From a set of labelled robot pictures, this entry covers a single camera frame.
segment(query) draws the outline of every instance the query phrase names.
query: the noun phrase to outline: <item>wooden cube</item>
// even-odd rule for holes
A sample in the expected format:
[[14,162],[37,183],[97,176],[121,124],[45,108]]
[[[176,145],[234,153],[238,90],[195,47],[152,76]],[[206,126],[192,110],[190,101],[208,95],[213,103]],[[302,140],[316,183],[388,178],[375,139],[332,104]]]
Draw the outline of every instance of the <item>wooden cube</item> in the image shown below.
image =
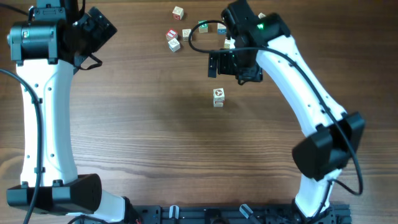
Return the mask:
[[188,41],[189,34],[191,33],[191,29],[184,29],[182,30],[182,40]]
[[218,88],[213,90],[213,106],[222,107],[224,105],[225,95],[224,89]]
[[176,52],[181,47],[181,45],[176,38],[173,38],[169,41],[169,47],[172,52]]
[[208,24],[203,24],[202,26],[199,27],[199,33],[202,34],[202,33],[207,32],[207,30],[208,30],[207,28],[208,28]]
[[178,38],[178,34],[177,31],[170,29],[167,33],[166,33],[166,39],[168,41],[172,40],[173,38]]
[[229,49],[229,46],[231,45],[231,41],[228,40],[227,38],[225,38],[225,42],[224,42],[224,48],[225,49]]
[[265,14],[263,14],[262,12],[260,12],[260,14],[259,14],[259,18],[260,18],[260,19],[264,18],[265,16],[266,16]]
[[183,15],[184,15],[184,9],[180,8],[178,6],[175,6],[174,10],[173,10],[173,18],[177,19],[177,20],[181,20]]
[[226,34],[226,26],[217,24],[217,34]]

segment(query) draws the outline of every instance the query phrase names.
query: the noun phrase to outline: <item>table surface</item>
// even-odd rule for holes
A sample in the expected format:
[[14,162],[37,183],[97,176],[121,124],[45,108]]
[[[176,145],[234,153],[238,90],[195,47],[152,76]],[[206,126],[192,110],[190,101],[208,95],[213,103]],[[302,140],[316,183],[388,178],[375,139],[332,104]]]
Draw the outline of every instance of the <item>table surface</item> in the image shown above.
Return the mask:
[[[27,9],[32,1],[16,0]],[[73,155],[80,174],[135,205],[290,203],[300,184],[291,156],[303,134],[273,81],[239,86],[207,77],[208,56],[186,42],[172,53],[165,33],[219,19],[225,1],[88,1],[118,28],[95,55],[104,64],[80,71],[70,93]],[[354,223],[398,223],[398,3],[396,1],[250,1],[256,14],[278,12],[325,89],[366,130],[358,150],[364,193],[336,186],[331,201],[349,203]],[[184,19],[172,17],[174,6]],[[0,9],[0,67],[15,71],[6,34],[23,16]],[[222,35],[194,35],[206,49]],[[224,108],[212,91],[224,88]],[[0,223],[21,223],[5,191],[19,184],[24,161],[21,88],[0,76]],[[340,179],[357,189],[352,162]],[[70,217],[33,215],[32,223]]]

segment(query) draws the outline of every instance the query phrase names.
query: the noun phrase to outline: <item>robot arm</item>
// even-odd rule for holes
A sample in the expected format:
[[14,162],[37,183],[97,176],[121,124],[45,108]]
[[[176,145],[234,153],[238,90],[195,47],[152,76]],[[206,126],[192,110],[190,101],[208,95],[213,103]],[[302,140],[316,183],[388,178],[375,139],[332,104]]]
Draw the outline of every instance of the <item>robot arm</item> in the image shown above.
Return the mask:
[[[42,113],[41,181],[36,185],[37,122],[32,98],[22,87],[25,159],[21,184],[7,190],[12,207],[53,215],[81,215],[108,222],[126,221],[131,205],[108,193],[98,175],[78,175],[70,141],[69,98],[74,74],[115,33],[116,28],[97,9],[78,11],[77,1],[37,0],[30,10],[34,21],[17,22],[7,37],[17,74],[37,95]],[[38,202],[31,202],[35,189]]]
[[[294,161],[302,172],[300,190],[294,204],[303,220],[313,221],[313,217],[329,207],[329,196],[334,183],[332,180],[337,179],[351,158],[336,125],[343,127],[342,134],[348,137],[356,151],[363,133],[364,120],[359,113],[347,115],[344,108],[321,86],[301,57],[288,27],[277,14],[259,19],[245,0],[238,0],[231,3],[221,16],[234,39],[234,47],[257,48],[258,51],[232,50],[227,53],[233,54],[229,57],[229,62],[222,61],[223,57],[220,56],[219,65],[216,66],[219,74],[236,75],[239,84],[241,80],[260,82],[262,75],[259,75],[258,68],[264,69],[279,87],[300,123],[306,139],[293,149]],[[209,63],[214,64],[210,58],[215,58],[216,54],[217,52],[210,52]],[[280,54],[290,58],[295,65]],[[297,67],[306,74],[307,80]],[[215,77],[215,72],[211,75],[210,69],[209,77]],[[327,108],[321,105],[320,97]],[[330,112],[338,124],[332,121],[326,111]]]
[[[287,54],[291,59],[304,70],[317,90],[324,97],[330,111],[337,120],[341,120],[342,115],[346,113],[344,108],[336,103],[335,100],[326,92],[319,81],[315,78],[304,59],[301,57],[299,50],[292,36],[280,36],[268,42],[269,48],[278,50]],[[328,115],[323,112],[322,106],[319,104],[318,98],[314,95],[307,81],[303,76],[284,58],[271,52],[263,50],[258,51],[256,62],[263,68],[279,87],[287,102],[292,107],[296,117],[302,128],[305,137],[317,132],[317,126],[322,124],[328,127],[333,124]],[[295,203],[305,217],[313,217],[325,194],[328,194],[325,206],[321,212],[329,207],[329,196],[332,187],[328,186],[328,180],[337,179],[341,169],[336,169],[327,174],[322,180],[308,178],[302,175],[300,190],[295,198]]]

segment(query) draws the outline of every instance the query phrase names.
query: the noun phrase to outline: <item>wood grain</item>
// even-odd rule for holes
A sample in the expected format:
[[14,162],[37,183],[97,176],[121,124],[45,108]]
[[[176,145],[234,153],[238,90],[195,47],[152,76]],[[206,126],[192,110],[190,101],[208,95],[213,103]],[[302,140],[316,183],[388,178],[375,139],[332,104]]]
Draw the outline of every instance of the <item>wood grain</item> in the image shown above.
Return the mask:
[[[27,9],[32,1],[13,1]],[[207,55],[186,42],[172,53],[165,33],[219,19],[224,1],[88,1],[118,28],[98,52],[104,65],[75,75],[70,94],[72,147],[81,174],[136,205],[290,203],[300,172],[291,149],[299,124],[269,77],[238,86],[207,78]],[[278,12],[304,59],[335,100],[360,111],[367,127],[358,157],[364,195],[335,187],[331,201],[350,203],[354,223],[398,223],[398,3],[396,1],[250,1],[255,13]],[[185,18],[176,21],[175,5]],[[5,36],[23,16],[0,9],[0,67],[15,71]],[[210,26],[195,45],[216,49]],[[213,108],[212,89],[226,91]],[[0,223],[21,223],[5,191],[19,183],[24,155],[21,89],[0,76]],[[341,180],[356,188],[352,163]],[[70,217],[34,215],[31,223]]]

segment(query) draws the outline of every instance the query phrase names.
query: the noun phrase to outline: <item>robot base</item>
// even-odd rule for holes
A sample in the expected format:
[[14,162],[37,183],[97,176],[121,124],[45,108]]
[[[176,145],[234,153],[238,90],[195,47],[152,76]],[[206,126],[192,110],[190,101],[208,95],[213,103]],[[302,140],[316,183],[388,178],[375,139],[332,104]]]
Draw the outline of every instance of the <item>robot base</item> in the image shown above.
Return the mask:
[[[305,223],[299,215],[294,215],[291,204],[266,205],[251,207],[253,218],[247,219],[239,207],[172,207],[133,206],[141,216],[141,224],[291,224]],[[321,214],[322,218],[315,224],[350,224],[351,211],[349,205],[330,205]],[[99,224],[90,220],[78,220],[75,224]]]

